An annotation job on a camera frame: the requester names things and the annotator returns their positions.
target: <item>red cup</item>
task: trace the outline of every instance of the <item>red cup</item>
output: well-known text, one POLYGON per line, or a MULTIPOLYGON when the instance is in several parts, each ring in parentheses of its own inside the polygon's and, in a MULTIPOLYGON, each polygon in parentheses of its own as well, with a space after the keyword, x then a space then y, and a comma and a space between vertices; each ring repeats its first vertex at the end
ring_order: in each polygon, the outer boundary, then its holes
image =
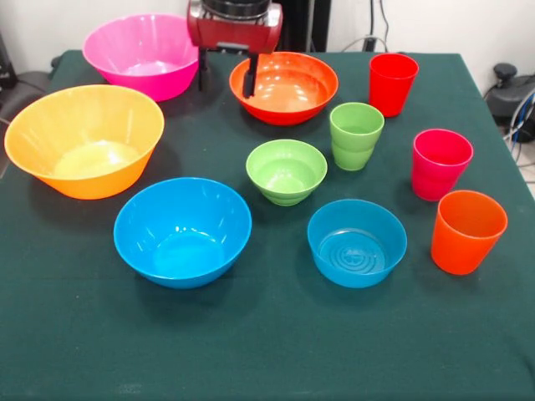
POLYGON ((427 129, 412 143, 412 189, 425 201, 439 201, 470 164, 474 148, 461 134, 427 129))
POLYGON ((384 117, 401 113, 418 69, 418 63, 404 54, 383 53, 373 57, 369 62, 369 104, 384 117))

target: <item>cup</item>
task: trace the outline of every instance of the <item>cup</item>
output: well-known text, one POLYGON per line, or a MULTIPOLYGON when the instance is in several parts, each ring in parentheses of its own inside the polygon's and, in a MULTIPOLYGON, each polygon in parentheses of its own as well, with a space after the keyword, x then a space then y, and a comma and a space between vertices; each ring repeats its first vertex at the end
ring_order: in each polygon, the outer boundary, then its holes
POLYGON ((490 196, 454 190, 438 204, 431 257, 440 269, 472 273, 507 229, 507 213, 490 196))
POLYGON ((470 164, 474 148, 461 134, 427 129, 412 143, 412 189, 424 201, 439 201, 470 164))
POLYGON ((419 68, 414 59, 404 54, 373 57, 369 62, 369 103, 384 117, 401 113, 419 68))
POLYGON ((381 135, 385 117, 365 103, 344 103, 330 114, 331 146, 336 165, 347 171, 364 168, 381 135))

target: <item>concentric rings in bowl bottom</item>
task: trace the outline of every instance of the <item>concentric rings in bowl bottom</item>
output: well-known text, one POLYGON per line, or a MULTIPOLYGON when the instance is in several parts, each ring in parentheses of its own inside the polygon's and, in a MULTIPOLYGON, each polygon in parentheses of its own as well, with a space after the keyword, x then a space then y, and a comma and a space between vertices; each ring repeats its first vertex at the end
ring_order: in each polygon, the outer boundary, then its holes
POLYGON ((382 272, 387 265, 379 241, 368 232, 356 229, 330 233, 322 240, 318 253, 333 266, 359 274, 382 272))

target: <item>pink bowl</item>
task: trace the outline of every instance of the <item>pink bowl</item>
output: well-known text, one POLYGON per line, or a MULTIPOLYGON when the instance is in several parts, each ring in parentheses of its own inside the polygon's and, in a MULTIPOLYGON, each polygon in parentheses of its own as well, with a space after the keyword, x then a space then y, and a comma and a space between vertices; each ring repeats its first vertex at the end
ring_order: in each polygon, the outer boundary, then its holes
POLYGON ((198 66, 186 20, 170 14, 110 21, 85 39, 84 57, 111 84, 139 90, 155 101, 184 92, 198 66))

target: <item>orange cup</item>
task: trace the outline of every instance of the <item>orange cup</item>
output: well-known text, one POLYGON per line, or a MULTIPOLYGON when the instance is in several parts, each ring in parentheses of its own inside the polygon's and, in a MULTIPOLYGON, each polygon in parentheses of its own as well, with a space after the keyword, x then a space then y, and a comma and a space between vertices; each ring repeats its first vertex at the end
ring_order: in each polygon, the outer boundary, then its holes
POLYGON ((490 196, 455 190, 438 204, 431 257, 440 269, 472 273, 507 229, 507 213, 490 196))

